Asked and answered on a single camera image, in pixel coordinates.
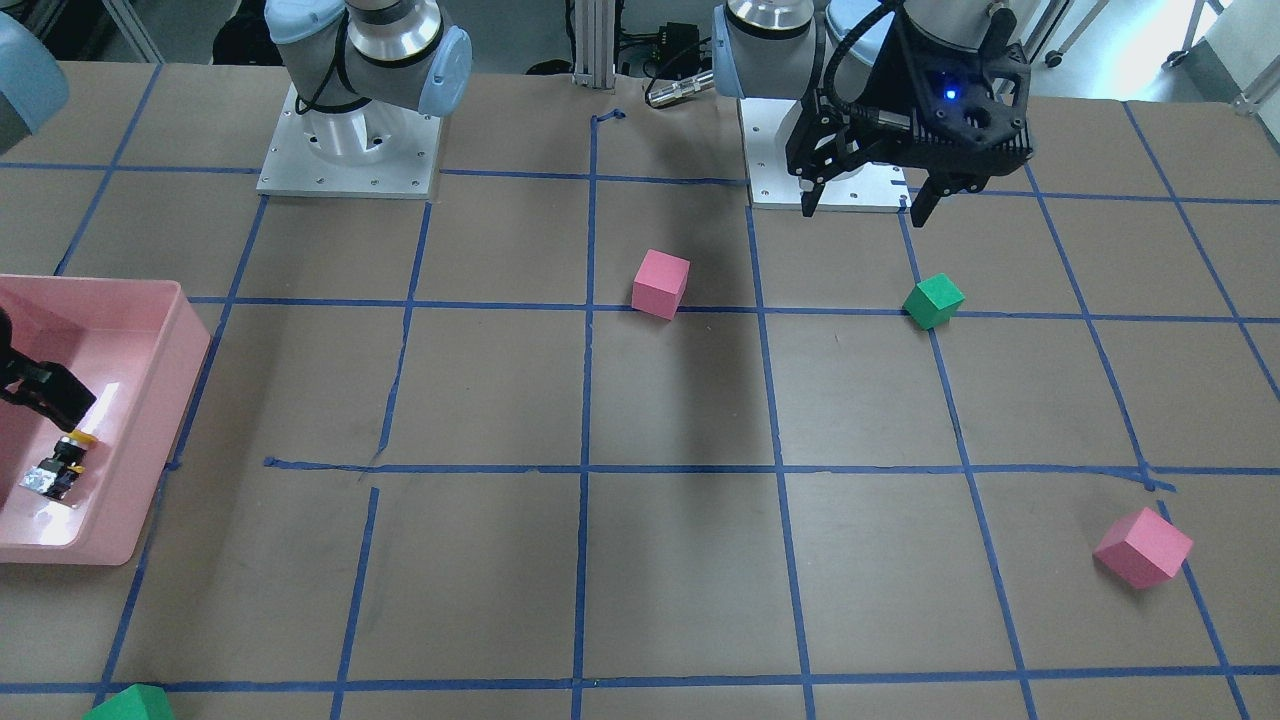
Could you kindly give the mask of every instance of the blue tape line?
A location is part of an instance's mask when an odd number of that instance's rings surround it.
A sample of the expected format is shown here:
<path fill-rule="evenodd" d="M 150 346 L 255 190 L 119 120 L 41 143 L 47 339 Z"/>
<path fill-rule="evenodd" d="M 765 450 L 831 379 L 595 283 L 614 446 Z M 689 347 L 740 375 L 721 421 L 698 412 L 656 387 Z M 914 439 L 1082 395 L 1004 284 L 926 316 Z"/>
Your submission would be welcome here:
<path fill-rule="evenodd" d="M 1161 518 L 1172 524 L 1174 519 L 1169 516 L 1169 506 L 1165 505 L 1165 501 L 1157 500 L 1156 506 L 1160 507 Z M 1244 696 L 1240 694 L 1240 685 L 1235 682 L 1235 674 L 1231 671 L 1231 662 L 1226 659 L 1222 639 L 1217 635 L 1217 629 L 1213 626 L 1213 618 L 1210 616 L 1208 605 L 1204 602 L 1204 594 L 1201 593 L 1199 583 L 1196 582 L 1196 573 L 1192 571 L 1192 564 L 1188 560 L 1183 560 L 1183 574 L 1187 575 L 1187 584 L 1190 587 L 1192 597 L 1196 598 L 1196 607 L 1199 610 L 1201 620 L 1204 621 L 1208 641 L 1213 644 L 1217 664 L 1222 667 L 1222 673 L 1226 675 L 1226 684 L 1231 688 L 1231 697 L 1235 700 L 1235 708 L 1240 712 L 1240 720 L 1249 720 L 1249 711 L 1244 706 Z"/>
<path fill-rule="evenodd" d="M 590 179 L 586 173 L 534 173 L 526 170 L 465 170 L 442 168 L 442 176 L 470 176 L 480 178 L 529 178 L 529 179 Z"/>
<path fill-rule="evenodd" d="M 225 297 L 192 296 L 187 299 L 193 304 L 214 305 L 221 304 Z M 334 307 L 401 307 L 403 302 L 398 300 L 361 300 L 339 297 L 237 297 L 237 305 L 315 305 Z M 582 311 L 595 313 L 635 313 L 630 305 L 620 304 L 575 304 L 575 302 L 490 302 L 474 300 L 415 300 L 413 307 L 435 307 L 447 310 L 538 310 L 538 311 Z M 690 313 L 718 313 L 750 315 L 765 313 L 768 315 L 864 315 L 864 316 L 901 316 L 906 311 L 901 307 L 749 307 L 744 305 L 681 305 L 680 311 Z M 1226 315 L 1126 315 L 1126 314 L 1098 314 L 1088 315 L 1080 313 L 1016 313 L 1002 310 L 957 310 L 956 318 L 991 318 L 1015 320 L 1107 320 L 1117 323 L 1222 323 L 1222 324 L 1280 324 L 1280 318 L 1242 316 L 1231 318 Z"/>
<path fill-rule="evenodd" d="M 96 170 L 110 169 L 111 165 L 99 165 L 96 163 L 0 163 L 4 170 Z"/>
<path fill-rule="evenodd" d="M 356 646 L 356 623 L 360 620 L 360 605 L 365 598 L 365 577 L 369 573 L 369 551 L 374 544 L 374 525 L 378 523 L 376 487 L 369 488 L 369 507 L 365 511 L 365 534 L 360 541 L 360 561 L 356 564 L 356 582 L 351 588 L 351 610 L 347 612 L 347 632 L 342 638 L 342 657 L 338 659 L 338 680 L 333 689 L 333 703 L 329 706 L 329 720 L 342 717 L 342 700 L 346 693 L 347 673 L 351 670 L 351 651 Z"/>
<path fill-rule="evenodd" d="M 93 693 L 93 707 L 106 701 L 111 678 L 115 675 L 115 666 L 120 661 L 120 651 L 124 648 L 124 637 L 129 632 L 133 621 L 133 611 L 138 605 L 138 596 L 142 594 L 142 580 L 146 578 L 147 566 L 151 562 L 151 547 L 155 543 L 156 529 L 160 527 L 160 514 L 164 509 L 165 486 L 168 484 L 169 470 L 160 474 L 156 483 L 156 495 L 151 501 L 151 528 L 147 530 L 147 539 L 142 543 L 142 552 L 138 555 L 138 565 L 133 570 L 133 580 L 129 583 L 129 594 L 124 598 L 124 607 L 120 610 L 120 619 L 115 625 L 115 637 L 111 638 L 111 650 L 106 653 L 106 662 L 102 665 L 102 675 Z"/>
<path fill-rule="evenodd" d="M 1249 200 L 1245 197 L 1179 197 L 1178 200 L 1199 205 L 1280 205 L 1280 200 Z"/>
<path fill-rule="evenodd" d="M 120 165 L 122 173 L 202 173 L 215 176 L 256 176 L 261 168 L 202 168 L 196 165 Z"/>
<path fill-rule="evenodd" d="M 751 282 L 755 292 L 756 323 L 760 332 L 760 360 L 764 369 L 764 397 L 769 407 L 769 437 L 773 442 L 773 470 L 778 486 L 778 515 L 782 521 L 782 550 L 787 561 L 787 584 L 791 591 L 791 618 L 796 630 L 796 652 L 800 661 L 800 676 L 805 679 L 804 706 L 806 720 L 814 720 L 818 715 L 817 703 L 813 697 L 813 683 L 808 682 L 812 674 L 809 665 L 809 638 L 804 625 L 804 606 L 800 602 L 800 573 L 796 568 L 795 537 L 791 530 L 791 505 L 787 498 L 787 477 L 782 460 L 782 430 L 778 421 L 778 401 L 773 386 L 773 359 L 769 354 L 769 328 L 764 314 L 764 281 L 760 274 L 760 252 L 755 240 L 755 215 L 748 205 L 746 213 L 746 240 L 751 252 Z"/>
<path fill-rule="evenodd" d="M 745 179 L 737 178 L 654 178 L 646 176 L 596 176 L 602 182 L 635 182 L 649 184 L 714 184 L 722 187 L 746 187 Z"/>
<path fill-rule="evenodd" d="M 151 77 L 152 81 L 155 81 L 156 76 L 152 74 Z M 236 292 L 239 290 L 241 279 L 244 277 L 244 268 L 248 265 L 248 256 L 253 251 L 257 231 L 262 223 L 262 214 L 266 210 L 266 196 L 259 201 L 257 214 L 253 217 L 253 224 L 250 228 L 248 238 L 244 241 L 244 250 L 236 266 L 236 275 L 232 278 L 232 287 L 228 291 L 228 299 L 236 297 Z M 200 410 L 200 404 L 205 397 L 205 388 L 209 386 L 209 374 L 212 370 L 214 359 L 218 356 L 218 347 L 221 345 L 223 332 L 227 329 L 227 320 L 230 316 L 230 311 L 232 302 L 228 300 L 228 302 L 223 305 L 223 314 L 219 318 L 218 329 L 209 343 L 209 350 L 205 352 L 205 360 L 200 366 L 200 375 L 196 378 L 191 404 L 187 406 L 187 414 L 178 430 L 178 439 L 174 442 L 173 454 L 168 464 L 169 466 L 182 465 L 183 452 L 186 452 L 187 441 L 191 437 L 191 428 L 196 420 L 196 413 Z M 169 473 L 170 470 L 165 469 L 165 471 L 160 475 L 160 480 L 156 483 L 156 497 L 152 505 L 151 528 L 147 530 L 147 538 L 142 544 L 142 552 L 138 556 L 138 566 L 134 569 L 133 580 L 129 584 L 129 594 L 125 597 L 124 609 L 120 611 L 120 620 L 116 624 L 115 638 L 111 641 L 111 650 L 108 652 L 106 662 L 102 667 L 100 688 L 93 697 L 95 706 L 101 705 L 106 698 L 108 685 L 115 675 L 115 666 L 120 660 L 120 651 L 124 647 L 124 638 L 133 621 L 133 610 L 137 606 L 138 594 L 142 592 L 142 580 L 146 578 L 147 566 L 151 559 L 151 544 L 155 541 L 156 530 L 160 528 L 160 511 L 163 509 L 164 491 L 169 479 Z"/>
<path fill-rule="evenodd" d="M 332 462 L 306 462 L 280 460 L 279 457 L 266 457 L 262 461 L 266 468 L 278 470 L 339 470 L 360 474 L 402 474 L 402 475 L 435 475 L 435 474 L 758 474 L 776 473 L 777 465 L 344 465 Z M 1047 465 L 1047 464 L 1011 464 L 1011 465 L 970 465 L 974 474 L 1001 474 L 1001 473 L 1028 473 L 1028 474 L 1093 474 L 1111 475 L 1115 478 L 1146 483 L 1137 468 L 1120 468 L 1110 465 Z M 1157 468 L 1161 473 L 1181 474 L 1280 474 L 1280 469 L 1213 469 L 1219 473 L 1207 473 L 1206 469 L 1196 468 Z M 940 475 L 961 474 L 963 465 L 782 465 L 782 471 L 788 475 L 805 475 L 831 473 L 841 475 Z M 1178 492 L 1178 488 L 1166 482 L 1151 480 L 1160 489 Z"/>
<path fill-rule="evenodd" d="M 540 679 L 460 679 L 460 680 L 351 680 L 347 683 L 348 693 L 367 692 L 410 692 L 410 691 L 567 691 L 573 685 L 568 678 Z"/>
<path fill-rule="evenodd" d="M 396 360 L 396 378 L 392 380 L 392 387 L 387 391 L 387 410 L 383 413 L 383 432 L 378 436 L 378 452 L 374 454 L 376 457 L 384 450 L 387 450 L 387 443 L 392 439 L 392 423 L 396 419 L 396 400 L 399 396 L 399 380 L 401 375 L 404 373 L 404 352 L 408 350 L 408 334 L 413 324 L 413 297 L 417 295 L 419 277 L 422 273 L 422 256 L 426 254 L 426 237 L 431 227 L 431 204 L 428 202 L 422 208 L 422 222 L 417 231 L 417 249 L 413 251 L 413 266 L 410 270 L 408 277 L 408 292 L 404 296 L 404 316 L 401 320 L 401 351 L 399 357 Z"/>
<path fill-rule="evenodd" d="M 205 354 L 205 364 L 200 368 L 200 375 L 196 378 L 196 389 L 193 392 L 193 398 L 191 409 L 187 411 L 187 416 L 183 420 L 182 430 L 178 433 L 178 443 L 174 446 L 173 456 L 174 461 L 182 462 L 182 456 L 187 450 L 187 438 L 191 437 L 191 425 L 196 421 L 196 407 L 198 406 L 200 398 L 205 395 L 205 387 L 209 384 L 209 375 L 214 369 L 214 357 L 218 356 L 218 348 L 223 345 L 223 334 L 227 332 L 227 323 L 230 320 L 232 307 L 236 306 L 236 296 L 239 293 L 241 281 L 244 279 L 244 269 L 248 268 L 250 255 L 253 254 L 253 246 L 257 243 L 257 233 L 262 227 L 262 217 L 266 214 L 266 204 L 270 197 L 264 195 L 257 201 L 257 211 L 253 214 L 253 223 L 250 225 L 248 237 L 244 240 L 244 249 L 241 251 L 239 261 L 236 264 L 236 274 L 232 277 L 232 286 L 227 292 L 227 300 L 223 302 L 223 313 L 218 318 L 218 328 L 214 331 L 212 338 L 209 341 L 209 351 Z"/>
<path fill-rule="evenodd" d="M 1030 165 L 1025 165 L 1025 169 L 1027 179 L 1030 181 L 1032 188 L 1037 195 L 1039 195 L 1039 183 L 1036 181 L 1036 173 L 1032 172 Z M 1129 443 L 1133 446 L 1133 454 L 1138 460 L 1138 468 L 1142 469 L 1143 477 L 1149 480 L 1149 464 L 1142 454 L 1142 445 L 1138 442 L 1138 430 L 1134 428 L 1133 418 L 1129 416 L 1129 406 L 1125 404 L 1124 393 L 1120 392 L 1120 380 L 1116 379 L 1115 370 L 1111 368 L 1111 359 L 1107 356 L 1107 351 L 1102 346 L 1102 336 L 1098 334 L 1098 328 L 1093 324 L 1093 319 L 1089 314 L 1089 305 L 1084 300 L 1084 291 L 1080 290 L 1080 282 L 1076 279 L 1075 270 L 1071 269 L 1071 261 L 1066 256 L 1066 246 L 1062 243 L 1062 238 L 1057 233 L 1057 225 L 1053 223 L 1053 217 L 1050 214 L 1048 205 L 1044 202 L 1044 199 L 1037 197 L 1037 202 L 1041 206 L 1041 214 L 1044 215 L 1044 224 L 1048 225 L 1048 233 L 1053 238 L 1053 246 L 1057 249 L 1057 255 L 1062 260 L 1062 269 L 1066 270 L 1066 279 L 1071 283 L 1071 292 L 1075 293 L 1075 301 L 1080 305 L 1080 313 L 1084 315 L 1084 324 L 1089 328 L 1089 337 L 1093 338 L 1093 346 L 1098 351 L 1098 360 L 1102 363 L 1102 370 L 1107 375 L 1107 383 L 1111 386 L 1111 392 L 1115 395 L 1116 405 L 1120 407 L 1120 418 L 1124 420 L 1125 432 L 1129 433 Z M 1147 489 L 1155 491 L 1155 483 L 1148 482 Z"/>
<path fill-rule="evenodd" d="M 906 246 L 906 258 L 911 264 L 911 275 L 915 282 L 920 282 L 920 268 L 915 256 L 915 246 L 911 242 L 911 231 L 906 225 L 906 215 L 899 214 L 899 228 L 902 232 L 902 243 Z M 1000 614 L 1005 620 L 1005 633 L 1009 635 L 1009 648 L 1014 656 L 1014 667 L 1018 670 L 1018 682 L 1023 691 L 1023 702 L 1027 706 L 1028 720 L 1037 720 L 1036 700 L 1032 697 L 1032 685 L 1027 676 L 1027 662 L 1023 659 L 1021 642 L 1018 639 L 1018 628 L 1014 625 L 1014 612 L 1009 605 L 1009 593 L 1005 592 L 1005 579 L 1000 571 L 1000 560 L 996 556 L 996 543 L 991 537 L 991 525 L 987 523 L 987 510 L 982 503 L 982 492 L 978 489 L 978 479 L 973 471 L 973 462 L 969 460 L 969 448 L 964 441 L 964 430 L 960 427 L 960 413 L 956 409 L 955 393 L 951 391 L 951 378 L 947 374 L 947 364 L 942 357 L 942 345 L 938 342 L 937 331 L 929 329 L 929 345 L 933 347 L 933 361 L 938 368 L 938 379 L 942 383 L 942 393 L 947 401 L 947 414 L 951 416 L 951 429 L 956 438 L 956 451 L 960 454 L 960 462 L 964 465 L 965 482 L 969 486 L 969 498 L 973 502 L 974 515 L 978 518 L 978 529 L 982 533 L 983 550 L 987 553 L 987 565 L 991 568 L 991 579 L 996 588 L 996 598 L 1000 601 Z"/>
<path fill-rule="evenodd" d="M 1204 266 L 1208 268 L 1208 274 L 1213 278 L 1213 284 L 1217 286 L 1217 292 L 1222 295 L 1222 301 L 1226 302 L 1226 309 L 1231 311 L 1231 316 L 1239 320 L 1240 313 L 1235 309 L 1235 302 L 1231 300 L 1231 295 L 1226 291 L 1226 284 L 1222 282 L 1221 275 L 1217 274 L 1217 268 L 1213 266 L 1213 261 L 1210 260 L 1208 251 L 1204 250 L 1204 243 L 1201 242 L 1199 233 L 1196 232 L 1196 225 L 1192 224 L 1192 219 L 1187 215 L 1187 209 L 1183 208 L 1181 201 L 1174 192 L 1174 186 L 1169 182 L 1169 176 L 1165 174 L 1165 169 L 1160 165 L 1160 159 L 1156 158 L 1155 150 L 1152 150 L 1151 143 L 1147 142 L 1146 133 L 1142 132 L 1142 127 L 1138 124 L 1137 115 L 1133 114 L 1133 108 L 1128 102 L 1121 102 L 1124 105 L 1124 111 L 1129 115 L 1129 123 L 1133 124 L 1134 132 L 1138 133 L 1138 140 L 1142 141 L 1143 149 L 1147 151 L 1147 156 L 1151 158 L 1151 164 L 1156 167 L 1156 172 L 1160 174 L 1160 182 L 1165 183 L 1165 190 L 1169 191 L 1169 197 L 1172 199 L 1174 206 L 1178 208 L 1178 214 L 1183 219 L 1183 224 L 1187 225 L 1187 233 L 1190 234 L 1192 242 L 1196 243 L 1196 251 L 1199 252 L 1201 260 L 1204 261 Z M 1258 351 L 1257 343 L 1253 342 L 1253 336 L 1249 333 L 1249 328 L 1244 323 L 1239 323 L 1240 334 L 1244 336 L 1244 342 L 1248 343 L 1249 351 L 1253 352 L 1253 360 L 1258 364 L 1258 369 L 1262 370 L 1262 375 L 1266 378 L 1267 384 L 1271 386 L 1271 395 L 1276 400 L 1280 400 L 1280 386 L 1276 384 L 1275 375 L 1271 374 L 1271 369 L 1267 368 L 1266 360 L 1262 359 L 1262 352 Z"/>
<path fill-rule="evenodd" d="M 102 173 L 102 182 L 97 184 L 97 191 L 93 193 L 93 199 L 90 201 L 88 209 L 84 210 L 84 217 L 81 218 L 81 223 L 76 228 L 76 234 L 72 236 L 72 241 L 68 243 L 67 251 L 63 254 L 63 259 L 58 261 L 58 266 L 54 269 L 55 275 L 67 273 L 67 265 L 70 264 L 72 255 L 76 254 L 81 241 L 84 240 L 84 232 L 88 229 L 88 224 L 92 222 L 93 213 L 97 211 L 97 206 L 102 201 L 102 196 L 106 195 L 106 186 L 111 182 L 111 176 L 120 164 L 120 156 L 124 155 L 124 149 L 129 145 L 129 138 L 133 137 L 133 131 L 138 127 L 138 119 L 142 118 L 142 110 L 146 109 L 147 100 L 151 99 L 151 91 L 155 90 L 156 81 L 160 79 L 160 70 L 163 68 L 164 65 L 156 65 L 156 68 L 151 72 L 151 79 L 147 81 L 147 87 L 142 91 L 138 106 L 133 109 L 133 117 L 129 118 L 129 124 L 124 128 L 124 136 L 120 137 L 120 143 L 115 146 L 115 154 L 111 155 L 111 163 L 108 165 L 106 172 Z"/>
<path fill-rule="evenodd" d="M 1280 475 L 1280 468 L 1197 468 L 1193 465 L 1157 465 L 1167 475 Z"/>
<path fill-rule="evenodd" d="M 1082 680 L 1106 678 L 1215 678 L 1225 676 L 1220 665 L 1155 665 L 1146 667 L 1048 667 L 1028 669 L 1028 679 L 1034 682 Z M 1280 665 L 1233 665 L 1233 675 L 1276 676 Z M 712 688 L 712 687 L 763 687 L 801 685 L 806 680 L 814 685 L 879 685 L 927 683 L 982 683 L 1016 682 L 1016 670 L 959 670 L 938 673 L 818 673 L 808 678 L 799 674 L 783 675 L 691 675 L 691 676 L 622 676 L 588 678 L 585 685 L 599 689 L 612 688 Z M 108 693 L 120 692 L 133 683 L 109 683 Z M 178 683 L 148 682 L 172 693 L 316 693 L 333 692 L 333 680 L 284 680 L 260 683 L 252 680 L 184 680 Z M 566 691 L 571 678 L 520 678 L 520 679 L 417 679 L 417 680 L 348 680 L 346 692 L 449 692 L 449 691 Z M 100 688 L 100 683 L 0 683 L 3 694 L 86 694 Z"/>

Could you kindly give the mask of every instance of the pink bin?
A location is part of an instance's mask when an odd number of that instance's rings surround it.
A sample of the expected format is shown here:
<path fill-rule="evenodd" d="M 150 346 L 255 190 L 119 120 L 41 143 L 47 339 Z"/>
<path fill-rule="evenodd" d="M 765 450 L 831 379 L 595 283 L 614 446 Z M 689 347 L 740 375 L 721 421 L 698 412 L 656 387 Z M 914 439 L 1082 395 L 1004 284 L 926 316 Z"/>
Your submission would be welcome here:
<path fill-rule="evenodd" d="M 20 487 L 63 436 L 0 402 L 0 562 L 122 565 L 133 555 L 169 459 L 209 332 L 168 281 L 0 274 L 13 346 L 61 363 L 97 396 L 79 428 L 97 436 L 63 502 Z"/>

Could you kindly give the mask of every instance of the blue painter's tape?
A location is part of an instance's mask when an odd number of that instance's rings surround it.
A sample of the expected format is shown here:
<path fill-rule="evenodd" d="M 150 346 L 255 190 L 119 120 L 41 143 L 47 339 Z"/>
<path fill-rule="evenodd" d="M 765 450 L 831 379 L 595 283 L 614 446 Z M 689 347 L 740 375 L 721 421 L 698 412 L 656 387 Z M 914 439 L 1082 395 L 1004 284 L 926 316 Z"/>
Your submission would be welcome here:
<path fill-rule="evenodd" d="M 347 630 L 342 639 L 342 656 L 338 659 L 338 680 L 329 706 L 329 720 L 340 720 L 342 701 L 346 694 L 347 674 L 351 669 L 351 651 L 356 646 L 356 624 L 360 621 L 360 605 L 365 597 L 365 578 L 369 573 L 369 552 L 374 544 L 374 527 L 378 524 L 378 496 L 381 491 L 369 488 L 369 506 L 365 510 L 365 533 L 360 541 L 360 560 L 356 562 L 356 582 L 351 588 L 351 607 L 347 611 Z"/>
<path fill-rule="evenodd" d="M 773 470 L 778 486 L 778 515 L 782 521 L 782 551 L 787 561 L 787 584 L 791 592 L 791 618 L 796 632 L 796 652 L 800 661 L 800 676 L 805 705 L 805 719 L 815 720 L 818 715 L 813 696 L 813 683 L 808 680 L 813 671 L 809 665 L 809 637 L 804 624 L 804 606 L 800 601 L 800 574 L 796 568 L 795 538 L 791 532 L 791 506 L 787 496 L 787 477 L 782 460 L 782 432 L 778 424 L 778 401 L 773 386 L 773 359 L 769 354 L 769 327 L 764 315 L 764 281 L 760 274 L 760 252 L 755 238 L 755 215 L 751 206 L 745 208 L 746 240 L 751 254 L 751 283 L 755 292 L 756 323 L 760 332 L 760 360 L 764 368 L 764 396 L 769 407 L 769 437 L 773 442 Z"/>
<path fill-rule="evenodd" d="M 712 12 L 712 72 L 716 76 L 716 92 L 724 97 L 746 97 L 742 79 L 737 77 L 737 63 L 733 61 L 733 42 L 724 18 L 724 5 L 717 5 Z"/>
<path fill-rule="evenodd" d="M 1169 506 L 1165 505 L 1164 500 L 1156 501 L 1156 506 L 1160 509 L 1160 515 L 1165 519 L 1165 521 L 1174 521 L 1174 519 L 1169 516 Z M 1213 618 L 1208 614 L 1208 605 L 1204 602 L 1204 594 L 1199 589 L 1199 583 L 1196 582 L 1196 573 L 1192 571 L 1192 564 L 1188 560 L 1183 560 L 1183 575 L 1187 577 L 1187 584 L 1190 587 L 1192 597 L 1196 600 L 1196 607 L 1199 610 L 1201 620 L 1204 621 L 1204 632 L 1208 633 L 1210 643 L 1213 644 L 1213 652 L 1217 655 L 1217 662 L 1221 665 L 1222 671 L 1226 675 L 1226 684 L 1231 691 L 1231 698 L 1235 701 L 1235 708 L 1240 714 L 1240 720 L 1249 720 L 1249 711 L 1244 706 L 1244 696 L 1240 694 L 1240 685 L 1235 682 L 1235 674 L 1231 671 L 1231 662 L 1226 659 L 1226 648 L 1222 647 L 1222 639 L 1219 637 L 1217 629 L 1213 626 Z"/>
<path fill-rule="evenodd" d="M 374 454 L 375 457 L 387 450 L 387 443 L 392 438 L 396 401 L 399 397 L 401 375 L 404 373 L 404 354 L 408 350 L 408 336 L 413 324 L 413 297 L 417 295 L 419 277 L 422 274 L 422 256 L 426 254 L 426 237 L 430 227 L 431 204 L 428 202 L 422 209 L 422 222 L 419 224 L 417 249 L 413 251 L 413 265 L 410 269 L 408 277 L 408 292 L 404 296 L 404 315 L 401 319 L 401 351 L 399 357 L 396 360 L 396 377 L 392 379 L 390 389 L 387 391 L 387 410 L 383 413 L 383 432 L 378 436 L 378 452 Z"/>

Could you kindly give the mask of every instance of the black cable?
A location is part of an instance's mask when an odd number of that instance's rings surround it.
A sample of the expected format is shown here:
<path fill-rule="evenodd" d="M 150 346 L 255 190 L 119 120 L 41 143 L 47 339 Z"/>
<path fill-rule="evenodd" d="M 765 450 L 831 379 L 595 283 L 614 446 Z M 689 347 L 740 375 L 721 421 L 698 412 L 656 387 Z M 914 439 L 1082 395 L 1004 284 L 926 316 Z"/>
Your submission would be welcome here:
<path fill-rule="evenodd" d="M 869 31 L 876 23 L 881 22 L 884 15 L 897 10 L 902 6 L 904 0 L 881 0 L 881 4 L 876 6 L 874 10 L 867 13 L 867 17 L 861 19 L 858 24 L 852 27 L 845 38 L 840 41 L 840 45 L 831 53 L 831 60 L 827 63 L 827 72 L 822 76 L 822 94 L 826 95 L 832 105 L 835 105 L 842 113 L 854 113 L 858 108 L 852 102 L 846 102 L 840 97 L 836 91 L 836 70 L 840 69 L 840 64 L 845 61 L 849 55 L 849 50 L 855 42 L 861 40 L 867 31 Z"/>
<path fill-rule="evenodd" d="M 577 36 L 573 35 L 573 0 L 564 0 L 564 35 L 568 36 L 568 61 L 577 64 Z"/>
<path fill-rule="evenodd" d="M 329 60 L 329 69 L 325 70 L 324 79 L 320 81 L 320 86 L 316 87 L 316 91 L 311 96 L 311 100 L 302 100 L 301 95 L 293 97 L 294 113 L 300 115 L 306 115 L 311 110 L 319 109 L 320 111 L 325 111 L 330 109 L 328 106 L 320 105 L 319 100 L 320 95 L 324 94 L 324 88 L 329 86 L 329 81 L 333 79 L 334 73 L 339 72 L 340 69 L 339 67 L 346 61 L 344 54 L 347 50 L 347 24 L 349 22 L 351 22 L 351 14 L 347 13 L 346 9 L 343 9 L 342 19 L 338 20 L 338 36 L 337 40 L 334 41 L 333 59 Z M 346 79 L 343 79 L 343 85 L 348 85 Z"/>
<path fill-rule="evenodd" d="M 644 88 L 644 104 L 653 108 L 653 102 L 649 102 L 649 94 L 653 92 L 653 86 L 658 82 L 658 78 L 662 77 L 662 73 L 671 69 L 671 65 L 676 64 L 676 60 L 687 55 L 690 50 L 696 50 L 710 41 L 712 41 L 710 36 L 707 36 L 699 40 L 698 42 L 692 42 L 680 53 L 672 55 L 666 63 L 663 63 L 662 67 L 658 68 L 658 72 L 653 73 L 653 79 L 649 81 L 649 87 Z"/>

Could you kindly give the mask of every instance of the metal rod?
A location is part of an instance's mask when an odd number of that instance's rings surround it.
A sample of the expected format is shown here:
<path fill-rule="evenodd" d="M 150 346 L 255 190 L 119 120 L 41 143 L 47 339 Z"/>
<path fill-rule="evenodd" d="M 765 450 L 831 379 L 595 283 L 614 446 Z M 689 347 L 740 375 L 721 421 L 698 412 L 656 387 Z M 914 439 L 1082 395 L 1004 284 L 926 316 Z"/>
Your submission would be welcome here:
<path fill-rule="evenodd" d="M 1089 29 L 1089 26 L 1093 24 L 1093 20 L 1097 19 L 1098 14 L 1101 14 L 1103 9 L 1106 9 L 1108 3 L 1111 3 L 1111 0 L 1098 0 L 1097 3 L 1093 4 L 1093 8 L 1089 9 L 1089 14 L 1084 15 L 1084 19 L 1080 20 L 1080 24 L 1075 26 L 1075 29 L 1071 31 L 1071 35 L 1066 36 L 1066 41 L 1062 42 L 1062 46 L 1057 49 L 1060 55 L 1066 55 L 1066 51 L 1070 50 L 1073 45 L 1075 45 L 1075 41 L 1079 40 L 1082 35 L 1084 35 L 1084 31 Z"/>
<path fill-rule="evenodd" d="M 1196 42 L 1196 31 L 1199 29 L 1201 15 L 1204 14 L 1206 0 L 1196 0 L 1196 6 L 1192 8 L 1192 22 L 1187 26 L 1187 37 L 1183 40 L 1183 53 L 1188 53 L 1192 45 Z"/>
<path fill-rule="evenodd" d="M 614 3 L 616 0 L 577 0 L 573 4 L 573 82 L 577 85 L 596 90 L 613 88 Z"/>
<path fill-rule="evenodd" d="M 1249 87 L 1235 96 L 1231 106 L 1235 108 L 1238 115 L 1257 114 L 1258 108 L 1275 95 L 1277 90 L 1280 90 L 1280 55 L 1275 60 L 1271 60 L 1271 64 L 1258 73 L 1258 77 L 1253 78 Z"/>
<path fill-rule="evenodd" d="M 138 58 L 143 63 L 164 63 L 160 49 L 151 40 L 147 28 L 142 26 L 142 19 L 138 18 L 138 13 L 128 0 L 102 0 L 102 6 L 106 8 L 111 19 L 115 20 L 115 27 L 120 28 L 124 41 L 129 44 L 129 47 L 138 54 Z"/>

